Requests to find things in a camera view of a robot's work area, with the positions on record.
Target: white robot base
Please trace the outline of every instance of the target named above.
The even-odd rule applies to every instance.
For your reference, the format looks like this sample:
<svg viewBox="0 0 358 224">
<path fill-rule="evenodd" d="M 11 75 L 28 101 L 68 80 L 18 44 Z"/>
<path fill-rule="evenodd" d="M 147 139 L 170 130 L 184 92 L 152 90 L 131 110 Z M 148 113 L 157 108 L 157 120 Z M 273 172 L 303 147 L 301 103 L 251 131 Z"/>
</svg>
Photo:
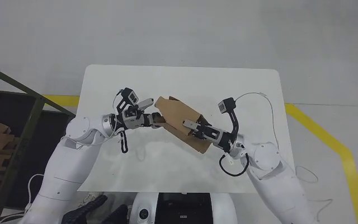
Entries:
<svg viewBox="0 0 358 224">
<path fill-rule="evenodd" d="M 129 224 L 237 224 L 234 203 L 225 193 L 138 193 Z"/>
</svg>

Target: white cable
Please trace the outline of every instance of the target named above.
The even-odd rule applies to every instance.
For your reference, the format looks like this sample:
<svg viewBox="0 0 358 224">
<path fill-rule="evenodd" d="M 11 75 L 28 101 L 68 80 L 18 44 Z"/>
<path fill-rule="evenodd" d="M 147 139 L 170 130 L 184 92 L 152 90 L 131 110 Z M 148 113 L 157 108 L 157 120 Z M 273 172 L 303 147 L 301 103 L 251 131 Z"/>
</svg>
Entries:
<svg viewBox="0 0 358 224">
<path fill-rule="evenodd" d="M 11 218 L 11 217 L 16 217 L 16 216 L 20 216 L 20 217 L 23 217 L 24 214 L 12 214 L 10 216 L 6 216 L 5 218 L 3 218 L 0 223 L 3 223 L 5 220 L 7 220 L 8 218 Z"/>
<path fill-rule="evenodd" d="M 25 214 L 26 214 L 26 212 L 30 209 L 30 207 L 31 207 L 31 189 L 30 189 L 30 184 L 31 184 L 31 181 L 32 181 L 32 179 L 34 178 L 34 177 L 36 177 L 36 176 L 44 176 L 43 174 L 35 174 L 34 176 L 32 176 L 30 179 L 29 179 L 29 182 L 27 183 L 27 191 L 28 191 L 28 193 L 29 193 L 29 202 L 28 202 L 28 204 L 27 204 L 27 206 L 26 206 L 26 208 L 25 208 Z"/>
<path fill-rule="evenodd" d="M 31 184 L 32 179 L 33 179 L 34 177 L 36 177 L 36 176 L 44 176 L 44 175 L 43 175 L 43 174 L 35 174 L 35 175 L 33 175 L 33 176 L 29 179 L 29 182 L 27 183 L 27 192 L 29 193 L 29 202 L 28 202 L 28 204 L 26 205 L 24 214 L 12 214 L 12 215 L 10 215 L 10 216 L 5 217 L 3 220 L 0 221 L 0 223 L 3 223 L 4 220 L 6 220 L 7 218 L 11 218 L 11 217 L 15 217 L 15 216 L 21 216 L 21 217 L 23 217 L 23 216 L 27 213 L 27 211 L 28 211 L 28 210 L 30 209 L 30 207 L 31 207 L 31 189 L 30 189 L 30 184 Z"/>
<path fill-rule="evenodd" d="M 239 96 L 238 98 L 236 98 L 235 102 L 236 102 L 238 99 L 240 99 L 241 97 L 246 96 L 246 95 L 249 95 L 249 94 L 260 95 L 260 96 L 264 97 L 264 98 L 268 101 L 268 103 L 270 104 L 271 114 L 272 114 L 272 129 L 274 130 L 274 136 L 275 136 L 276 143 L 277 143 L 277 149 L 280 150 L 279 141 L 277 140 L 275 125 L 274 125 L 274 124 L 275 124 L 275 122 L 274 122 L 274 109 L 273 109 L 273 107 L 272 107 L 271 101 L 269 100 L 269 98 L 267 98 L 267 95 L 264 94 L 264 93 L 262 93 L 262 92 L 248 92 L 248 93 L 243 94 L 243 95 Z M 315 180 L 315 181 L 309 181 L 309 180 L 304 180 L 304 179 L 298 177 L 298 176 L 297 176 L 297 168 L 299 168 L 299 167 L 302 168 L 302 169 L 304 169 L 304 170 L 307 170 L 308 172 L 310 172 L 310 173 L 316 178 L 316 180 Z M 295 173 L 296 173 L 296 176 L 297 176 L 297 178 L 298 178 L 299 180 L 304 181 L 304 182 L 306 182 L 306 183 L 315 184 L 315 183 L 318 182 L 318 176 L 317 176 L 314 172 L 312 172 L 312 171 L 310 171 L 309 169 L 307 169 L 306 167 L 296 166 Z M 327 207 L 333 202 L 333 199 L 326 199 L 326 200 L 309 200 L 309 201 L 310 201 L 310 202 L 328 202 L 325 206 L 323 206 L 323 207 L 317 212 L 316 219 L 317 219 L 317 222 L 320 222 L 320 220 L 319 220 L 319 214 L 321 213 L 321 211 L 323 211 L 325 208 L 327 208 Z"/>
<path fill-rule="evenodd" d="M 297 175 L 297 168 L 302 168 L 302 169 L 304 169 L 304 170 L 307 170 L 308 172 L 310 172 L 315 178 L 316 178 L 316 180 L 315 181 L 309 181 L 309 180 L 304 180 L 304 179 L 302 179 L 302 178 L 300 178 L 298 175 Z M 312 171 L 310 171 L 309 169 L 307 169 L 306 167 L 304 167 L 304 166 L 296 166 L 296 168 L 295 168 L 296 170 L 295 170 L 295 174 L 296 174 L 296 176 L 297 176 L 297 178 L 299 179 L 299 180 L 301 180 L 301 181 L 304 181 L 304 182 L 306 182 L 306 183 L 310 183 L 310 184 L 316 184 L 316 183 L 318 183 L 318 176 L 314 173 L 314 172 L 312 172 Z M 333 202 L 333 199 L 332 198 L 330 198 L 330 199 L 326 199 L 326 200 L 309 200 L 310 202 L 328 202 L 325 206 L 323 206 L 318 212 L 317 212 L 317 214 L 316 214 L 316 220 L 317 220 L 317 222 L 320 222 L 320 220 L 319 220 L 319 214 L 321 213 L 321 211 L 323 211 L 325 208 L 327 208 L 332 202 Z"/>
<path fill-rule="evenodd" d="M 116 98 L 117 98 L 117 96 L 119 95 L 119 93 L 116 94 L 116 96 L 114 97 L 113 102 L 112 102 L 112 108 L 113 108 L 114 116 L 116 116 L 116 109 L 115 109 L 115 107 L 114 107 L 114 103 L 115 103 Z M 73 139 L 71 139 L 71 138 L 69 138 L 69 137 L 64 137 L 64 138 L 67 138 L 67 139 L 71 140 L 72 142 L 81 145 L 80 147 L 76 148 L 77 150 L 80 150 L 83 146 L 98 146 L 98 145 L 100 145 L 100 144 L 103 144 L 103 143 L 107 142 L 107 141 L 108 141 L 109 139 L 111 139 L 112 136 L 115 134 L 116 128 L 117 128 L 117 123 L 118 123 L 118 122 L 117 122 L 117 118 L 116 118 L 116 117 L 115 117 L 114 120 L 115 120 L 115 125 L 114 125 L 114 129 L 113 129 L 112 134 L 111 134 L 108 138 L 106 138 L 103 142 L 101 142 L 101 143 L 96 143 L 96 144 L 84 144 L 84 143 L 75 141 L 75 140 L 73 140 Z"/>
<path fill-rule="evenodd" d="M 272 129 L 274 130 L 274 136 L 275 136 L 275 140 L 276 140 L 276 144 L 277 144 L 277 149 L 280 150 L 279 141 L 277 140 L 276 130 L 275 130 L 274 108 L 272 107 L 272 103 L 271 103 L 271 101 L 269 100 L 269 98 L 267 98 L 267 95 L 264 94 L 264 93 L 262 93 L 262 92 L 248 92 L 248 93 L 243 94 L 243 95 L 239 96 L 238 98 L 236 98 L 235 102 L 236 102 L 238 99 L 240 99 L 241 97 L 246 96 L 246 95 L 249 95 L 249 94 L 260 95 L 260 96 L 262 96 L 263 98 L 265 98 L 265 99 L 268 101 L 268 103 L 270 104 L 271 114 L 272 114 Z"/>
</svg>

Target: black cable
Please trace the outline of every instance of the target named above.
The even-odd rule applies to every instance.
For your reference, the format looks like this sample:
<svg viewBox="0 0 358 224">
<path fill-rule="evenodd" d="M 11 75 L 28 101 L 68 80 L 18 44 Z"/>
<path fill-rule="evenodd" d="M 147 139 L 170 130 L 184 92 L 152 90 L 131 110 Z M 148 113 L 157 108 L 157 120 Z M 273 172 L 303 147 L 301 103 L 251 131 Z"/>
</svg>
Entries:
<svg viewBox="0 0 358 224">
<path fill-rule="evenodd" d="M 122 153 L 127 153 L 128 152 L 128 145 L 127 145 L 127 136 L 125 135 L 125 131 L 121 130 L 119 132 L 119 134 L 121 135 L 121 150 Z"/>
<path fill-rule="evenodd" d="M 240 173 L 238 173 L 238 174 L 231 174 L 231 173 L 227 172 L 227 171 L 224 169 L 224 167 L 223 167 L 223 165 L 222 165 L 222 160 L 225 158 L 225 155 L 223 155 L 223 156 L 220 158 L 220 160 L 219 160 L 219 166 L 220 166 L 220 168 L 224 171 L 224 173 L 226 173 L 226 174 L 229 175 L 229 176 L 234 176 L 234 177 L 236 177 L 236 176 L 241 176 L 241 175 L 243 175 L 243 174 L 246 172 L 246 170 L 247 170 L 247 168 L 248 168 L 248 164 L 249 164 L 248 154 L 245 154 L 245 156 L 246 156 L 246 165 L 245 165 L 244 169 L 243 169 Z"/>
</svg>

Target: black button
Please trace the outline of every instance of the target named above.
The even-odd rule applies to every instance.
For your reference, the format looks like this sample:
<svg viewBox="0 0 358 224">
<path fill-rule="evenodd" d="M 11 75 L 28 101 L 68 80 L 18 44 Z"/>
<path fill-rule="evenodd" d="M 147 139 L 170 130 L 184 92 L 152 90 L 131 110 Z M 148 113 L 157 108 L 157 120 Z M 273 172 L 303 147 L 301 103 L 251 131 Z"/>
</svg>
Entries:
<svg viewBox="0 0 358 224">
<path fill-rule="evenodd" d="M 140 212 L 139 212 L 139 218 L 141 218 L 141 219 L 144 220 L 144 219 L 148 218 L 148 216 L 149 216 L 148 210 L 146 210 L 146 209 L 140 210 Z"/>
</svg>

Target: cardboard flap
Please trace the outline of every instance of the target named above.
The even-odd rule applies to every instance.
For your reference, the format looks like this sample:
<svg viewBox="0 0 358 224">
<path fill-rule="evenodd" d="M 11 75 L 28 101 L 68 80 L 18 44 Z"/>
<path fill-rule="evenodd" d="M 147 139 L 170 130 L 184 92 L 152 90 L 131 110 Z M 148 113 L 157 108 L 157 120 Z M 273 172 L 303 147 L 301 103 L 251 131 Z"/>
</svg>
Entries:
<svg viewBox="0 0 358 224">
<path fill-rule="evenodd" d="M 11 130 L 8 126 L 0 123 L 0 134 L 10 134 Z"/>
<path fill-rule="evenodd" d="M 163 116 L 162 120 L 154 119 L 157 126 L 162 126 L 165 130 L 200 153 L 205 153 L 208 150 L 211 145 L 210 141 L 190 136 L 191 130 L 183 126 L 185 119 L 192 120 L 193 122 L 200 121 L 207 123 L 201 114 L 172 96 L 169 99 L 160 97 L 154 106 L 159 109 Z"/>
<path fill-rule="evenodd" d="M 183 126 L 183 121 L 188 119 L 196 122 L 201 115 L 180 100 L 171 96 L 169 99 L 159 97 L 154 106 L 162 113 L 166 123 L 185 135 L 188 135 L 191 130 Z"/>
<path fill-rule="evenodd" d="M 0 134 L 0 150 L 2 150 L 9 142 L 14 139 L 13 134 Z"/>
</svg>

